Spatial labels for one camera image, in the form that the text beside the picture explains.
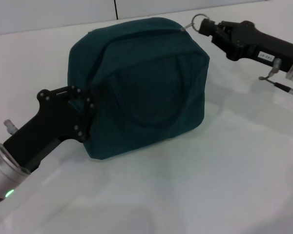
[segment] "metal ring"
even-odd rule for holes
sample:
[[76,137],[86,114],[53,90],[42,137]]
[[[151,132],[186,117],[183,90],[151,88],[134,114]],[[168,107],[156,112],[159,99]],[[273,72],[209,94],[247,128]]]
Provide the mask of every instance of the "metal ring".
[[198,16],[204,16],[205,18],[207,18],[208,20],[209,20],[209,17],[207,16],[207,15],[205,15],[205,14],[197,14],[197,15],[195,15],[193,18],[192,18],[192,28],[195,30],[195,31],[199,31],[195,26],[194,26],[194,20],[195,20],[195,18],[196,17],[198,17]]

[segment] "white table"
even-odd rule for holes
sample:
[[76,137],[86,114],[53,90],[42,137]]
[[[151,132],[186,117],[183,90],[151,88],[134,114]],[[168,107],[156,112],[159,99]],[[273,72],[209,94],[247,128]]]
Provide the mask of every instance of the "white table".
[[[293,43],[293,0],[163,16],[187,25],[201,12]],[[122,21],[0,36],[0,142],[6,118],[24,125],[39,90],[66,85],[75,42]],[[258,81],[268,66],[189,32],[211,58],[203,124],[104,161],[64,142],[0,204],[0,234],[293,234],[293,97]]]

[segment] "metal clip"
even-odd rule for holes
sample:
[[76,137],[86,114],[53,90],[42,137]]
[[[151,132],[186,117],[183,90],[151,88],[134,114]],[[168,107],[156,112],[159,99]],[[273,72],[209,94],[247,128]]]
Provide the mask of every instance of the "metal clip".
[[273,77],[274,74],[277,74],[279,71],[280,71],[280,67],[282,65],[282,60],[279,59],[279,58],[276,58],[274,61],[273,61],[273,67],[272,67],[272,70],[268,73],[268,76],[267,77],[259,77],[260,80],[266,80],[269,82],[269,78],[270,77]]
[[195,31],[198,32],[199,30],[198,30],[198,29],[195,27],[195,25],[194,25],[194,20],[195,20],[195,18],[198,17],[198,16],[204,16],[205,18],[208,18],[208,19],[209,19],[209,17],[208,17],[207,15],[205,15],[205,14],[196,14],[196,15],[192,18],[192,22],[191,22],[190,24],[188,24],[187,26],[181,28],[181,31],[186,31],[188,28],[190,28],[190,27],[192,26],[192,28],[193,28]]

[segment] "white surface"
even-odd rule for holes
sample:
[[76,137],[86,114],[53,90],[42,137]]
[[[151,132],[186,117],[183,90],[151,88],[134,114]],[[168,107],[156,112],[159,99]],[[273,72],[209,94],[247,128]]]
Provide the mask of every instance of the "white surface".
[[0,0],[0,34],[115,19],[113,0]]
[[[293,0],[164,16],[187,25],[199,12],[293,43]],[[114,23],[0,36],[0,142],[6,118],[21,127],[39,90],[66,84],[73,44]],[[63,143],[0,204],[0,234],[293,234],[293,97],[258,81],[269,67],[189,32],[211,57],[203,124],[105,161]]]
[[265,0],[116,0],[119,19]]

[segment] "teal bag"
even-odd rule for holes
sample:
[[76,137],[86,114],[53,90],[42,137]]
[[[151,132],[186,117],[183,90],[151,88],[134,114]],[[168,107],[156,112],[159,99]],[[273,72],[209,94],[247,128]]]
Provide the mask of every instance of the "teal bag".
[[169,19],[89,32],[70,51],[68,85],[106,87],[84,144],[90,157],[105,159],[199,126],[208,66],[208,55]]

